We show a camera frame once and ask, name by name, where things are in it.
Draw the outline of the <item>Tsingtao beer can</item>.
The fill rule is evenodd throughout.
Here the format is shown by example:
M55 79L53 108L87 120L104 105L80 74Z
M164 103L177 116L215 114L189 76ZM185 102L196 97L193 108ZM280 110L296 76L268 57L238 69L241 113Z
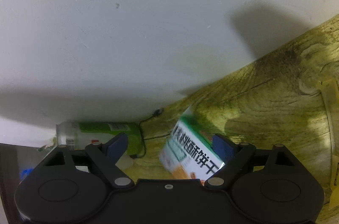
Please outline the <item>Tsingtao beer can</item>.
M65 121L56 125L58 144L67 145L70 149L84 149L95 142L104 144L120 133L128 137L129 156L137 158L145 155L143 136L135 123Z

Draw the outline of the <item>clear cracker pack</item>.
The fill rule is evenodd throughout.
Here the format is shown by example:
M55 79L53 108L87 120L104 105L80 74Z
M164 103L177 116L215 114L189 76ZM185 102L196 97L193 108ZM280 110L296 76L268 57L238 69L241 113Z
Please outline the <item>clear cracker pack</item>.
M330 149L331 149L331 177L329 208L338 207L338 118L339 118L339 103L338 103L338 83L334 78L325 81L319 81L317 88L321 92L322 99L325 105L326 116L330 133Z

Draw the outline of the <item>walnut biscuit pack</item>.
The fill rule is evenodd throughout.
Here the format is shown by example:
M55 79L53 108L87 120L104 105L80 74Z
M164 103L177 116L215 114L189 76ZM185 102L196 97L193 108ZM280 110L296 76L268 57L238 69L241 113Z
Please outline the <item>walnut biscuit pack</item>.
M159 159L174 179L198 179L204 184L225 163L212 149L193 111L187 108L179 117Z

